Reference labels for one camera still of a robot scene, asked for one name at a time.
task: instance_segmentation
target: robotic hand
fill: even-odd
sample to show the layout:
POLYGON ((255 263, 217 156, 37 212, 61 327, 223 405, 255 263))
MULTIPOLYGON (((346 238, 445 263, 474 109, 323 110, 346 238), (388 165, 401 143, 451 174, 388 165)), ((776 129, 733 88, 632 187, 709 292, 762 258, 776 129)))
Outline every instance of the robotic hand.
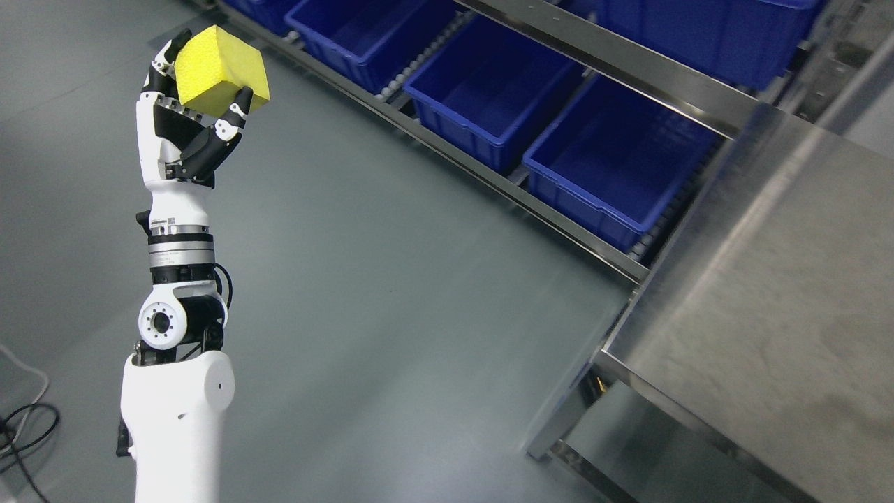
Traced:
POLYGON ((221 352, 229 306, 205 200, 215 170, 241 139, 253 91, 239 90, 223 116, 202 126, 180 103, 174 80, 174 59, 191 36, 185 30, 158 52, 137 100, 139 162, 152 193, 152 209, 137 221, 148 237, 153 285, 139 310, 140 340, 124 364, 117 451, 136 460, 137 503, 217 501, 224 412, 234 390, 221 352), (185 345, 195 347, 178 360, 185 345))

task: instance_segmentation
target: metal table top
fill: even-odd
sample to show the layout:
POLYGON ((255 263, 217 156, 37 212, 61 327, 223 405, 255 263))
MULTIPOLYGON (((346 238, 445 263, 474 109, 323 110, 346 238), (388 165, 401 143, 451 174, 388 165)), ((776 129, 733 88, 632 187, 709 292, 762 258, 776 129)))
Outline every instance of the metal table top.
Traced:
POLYGON ((762 107, 596 362, 794 500, 894 500, 892 194, 762 107))

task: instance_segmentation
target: blue storage bin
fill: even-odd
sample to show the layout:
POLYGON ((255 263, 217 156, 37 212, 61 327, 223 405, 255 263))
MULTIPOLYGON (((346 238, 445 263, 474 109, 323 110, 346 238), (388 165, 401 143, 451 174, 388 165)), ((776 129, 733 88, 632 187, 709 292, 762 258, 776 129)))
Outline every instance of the blue storage bin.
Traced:
POLYGON ((629 252, 716 139, 683 115, 596 77, 525 153, 528 189, 629 252))
POLYGON ((563 7, 700 72, 765 89, 782 75, 821 0, 566 0, 563 7))
POLYGON ((257 21, 258 24, 280 37, 289 32, 283 15, 297 0, 224 0, 237 11, 257 21))
POLYGON ((565 56, 477 18, 404 89, 426 128, 503 172, 561 110, 582 72, 565 56))
POLYGON ((313 57, 378 93, 455 15, 452 0, 304 0, 285 22, 313 57))

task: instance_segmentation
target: epoxy floor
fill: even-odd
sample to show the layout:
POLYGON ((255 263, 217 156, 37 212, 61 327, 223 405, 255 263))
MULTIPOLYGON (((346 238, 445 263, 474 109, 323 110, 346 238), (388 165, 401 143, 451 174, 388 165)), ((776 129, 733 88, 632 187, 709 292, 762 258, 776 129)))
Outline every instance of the epoxy floor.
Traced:
MULTIPOLYGON (((179 0, 0 0, 0 341, 53 379, 63 424, 28 463, 54 502, 132 499, 133 463, 114 443, 150 288, 134 99, 159 40, 197 15, 179 0)), ((235 281, 222 501, 600 501, 524 445, 625 285, 362 107, 266 61, 274 101, 250 117, 209 205, 235 281)), ((0 360, 0 411, 35 388, 0 360)), ((624 406, 640 405, 615 405, 618 422, 654 422, 624 406)), ((619 470, 664 476, 632 459, 619 470)), ((36 501, 20 474, 2 477, 36 501)))

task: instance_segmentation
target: yellow foam cube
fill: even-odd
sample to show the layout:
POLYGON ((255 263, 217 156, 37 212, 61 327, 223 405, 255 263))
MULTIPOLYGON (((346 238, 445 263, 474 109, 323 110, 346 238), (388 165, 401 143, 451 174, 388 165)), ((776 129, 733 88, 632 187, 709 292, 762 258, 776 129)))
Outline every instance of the yellow foam cube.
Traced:
POLYGON ((260 51, 211 26, 191 38, 174 62, 180 102, 202 114, 220 117, 236 91, 255 91, 251 112, 270 101, 267 73, 260 51))

